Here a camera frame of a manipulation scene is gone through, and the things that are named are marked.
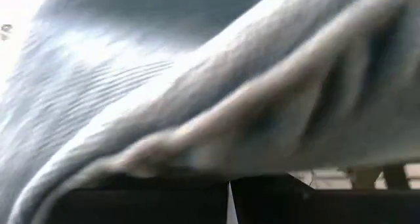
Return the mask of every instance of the gray fabric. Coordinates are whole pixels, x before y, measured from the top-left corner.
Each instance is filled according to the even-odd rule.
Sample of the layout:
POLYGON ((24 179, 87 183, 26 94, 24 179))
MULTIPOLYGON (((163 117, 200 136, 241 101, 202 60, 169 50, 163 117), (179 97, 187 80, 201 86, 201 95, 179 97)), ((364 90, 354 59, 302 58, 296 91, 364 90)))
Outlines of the gray fabric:
POLYGON ((257 1, 47 0, 1 104, 14 206, 0 218, 42 223, 118 172, 231 179, 420 155, 419 0, 262 0, 220 32, 257 1))

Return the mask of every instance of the wrinkled cloth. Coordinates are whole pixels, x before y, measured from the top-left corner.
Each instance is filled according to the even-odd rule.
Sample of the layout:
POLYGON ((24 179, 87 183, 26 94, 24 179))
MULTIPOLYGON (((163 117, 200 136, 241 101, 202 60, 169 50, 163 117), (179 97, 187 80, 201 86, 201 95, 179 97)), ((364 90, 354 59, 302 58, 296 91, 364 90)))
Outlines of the wrinkled cloth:
POLYGON ((44 223, 115 173, 229 180, 420 156, 420 0, 117 1, 47 0, 34 18, 1 99, 0 221, 44 223))

